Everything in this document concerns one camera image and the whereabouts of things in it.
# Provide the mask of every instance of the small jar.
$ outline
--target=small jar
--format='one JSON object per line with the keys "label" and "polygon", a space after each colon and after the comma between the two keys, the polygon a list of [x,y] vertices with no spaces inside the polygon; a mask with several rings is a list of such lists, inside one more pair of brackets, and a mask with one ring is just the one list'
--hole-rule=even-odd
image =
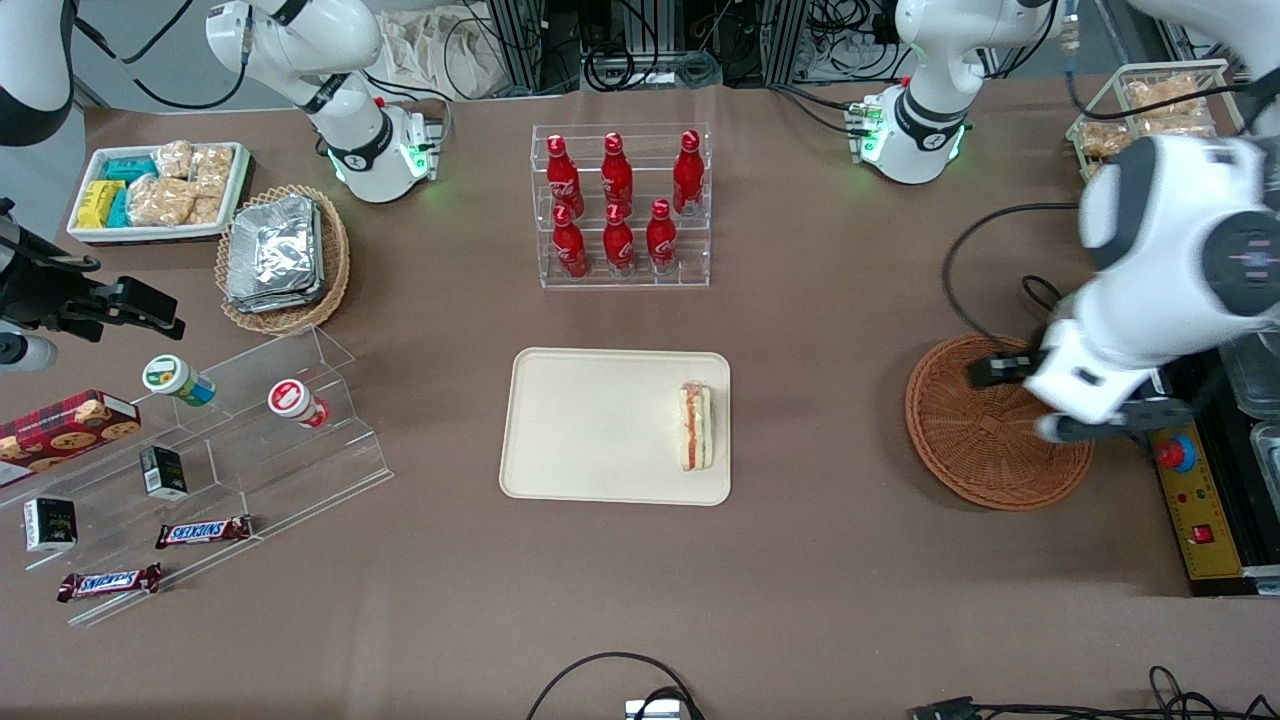
{"label": "small jar", "polygon": [[151,392],[172,395],[192,407],[214,398],[218,386],[177,355],[160,355],[142,369],[142,384]]}
{"label": "small jar", "polygon": [[301,380],[280,380],[266,393],[266,404],[276,415],[303,428],[319,428],[329,419],[329,404],[311,395]]}

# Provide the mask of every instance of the red cookie box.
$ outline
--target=red cookie box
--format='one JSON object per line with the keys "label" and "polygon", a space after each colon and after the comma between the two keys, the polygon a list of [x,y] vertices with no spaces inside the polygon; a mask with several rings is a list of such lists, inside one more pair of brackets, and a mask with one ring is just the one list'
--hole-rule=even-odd
{"label": "red cookie box", "polygon": [[86,389],[0,424],[0,487],[138,432],[137,406]]}

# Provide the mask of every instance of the red button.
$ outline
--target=red button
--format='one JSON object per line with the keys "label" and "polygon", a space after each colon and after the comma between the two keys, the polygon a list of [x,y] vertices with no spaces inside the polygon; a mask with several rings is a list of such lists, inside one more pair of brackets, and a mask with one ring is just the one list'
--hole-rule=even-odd
{"label": "red button", "polygon": [[1187,460],[1187,451],[1183,450],[1183,443],[1166,439],[1156,446],[1156,464],[1161,468],[1172,470],[1181,465],[1184,460]]}

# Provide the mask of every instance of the woven round basket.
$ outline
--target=woven round basket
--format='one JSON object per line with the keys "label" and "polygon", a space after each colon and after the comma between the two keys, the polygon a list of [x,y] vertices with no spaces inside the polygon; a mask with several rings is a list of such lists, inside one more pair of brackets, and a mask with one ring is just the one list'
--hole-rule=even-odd
{"label": "woven round basket", "polygon": [[906,429],[924,465],[960,497],[996,510],[1038,510],[1080,484],[1093,443],[1037,437],[1036,419],[1052,410],[1020,384],[970,387],[969,365],[996,350],[972,333],[925,354],[906,384]]}
{"label": "woven round basket", "polygon": [[[237,325],[266,334],[288,334],[305,325],[319,325],[333,315],[342,302],[342,296],[347,292],[347,281],[351,278],[351,247],[347,243],[347,228],[338,217],[338,210],[333,202],[319,190],[287,184],[273,187],[266,192],[250,197],[244,206],[275,202],[292,193],[305,195],[315,200],[320,206],[320,240],[324,243],[324,277],[329,286],[320,302],[314,305],[300,305],[297,307],[284,307],[283,310],[270,310],[266,313],[241,313],[223,301],[223,313]],[[227,255],[230,247],[230,227],[223,228],[223,237],[218,241],[218,263],[214,265],[214,281],[218,288],[227,295]]]}

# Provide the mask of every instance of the snickers bar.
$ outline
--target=snickers bar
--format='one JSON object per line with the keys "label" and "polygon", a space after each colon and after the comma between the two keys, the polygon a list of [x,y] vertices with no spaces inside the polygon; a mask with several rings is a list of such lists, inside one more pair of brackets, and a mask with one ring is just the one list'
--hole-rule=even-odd
{"label": "snickers bar", "polygon": [[244,539],[251,534],[253,534],[253,528],[250,525],[248,515],[183,525],[160,525],[160,539],[156,541],[156,550],[164,550],[170,544]]}
{"label": "snickers bar", "polygon": [[160,564],[156,562],[142,570],[127,570],[124,573],[104,573],[101,575],[77,575],[72,573],[58,588],[58,602],[83,600],[99,594],[113,592],[160,589]]}

